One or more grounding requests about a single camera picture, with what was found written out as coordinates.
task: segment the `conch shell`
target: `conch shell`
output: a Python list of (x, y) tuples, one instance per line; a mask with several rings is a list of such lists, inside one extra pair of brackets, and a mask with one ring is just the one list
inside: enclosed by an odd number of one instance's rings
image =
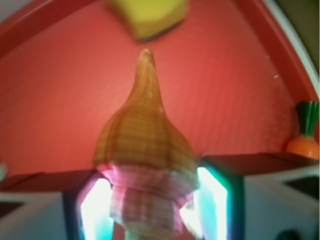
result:
[(179, 209), (199, 187), (196, 157), (164, 111), (154, 55), (144, 49), (132, 91), (104, 126), (93, 166), (113, 184), (111, 214), (126, 236), (170, 239)]

